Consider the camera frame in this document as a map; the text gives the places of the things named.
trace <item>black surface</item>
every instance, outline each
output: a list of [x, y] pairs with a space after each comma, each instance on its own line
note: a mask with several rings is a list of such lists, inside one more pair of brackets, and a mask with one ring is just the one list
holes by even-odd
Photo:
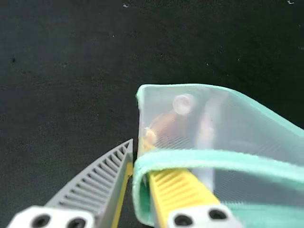
[[141, 84], [230, 87], [304, 127], [299, 2], [1, 1], [0, 227], [137, 137]]

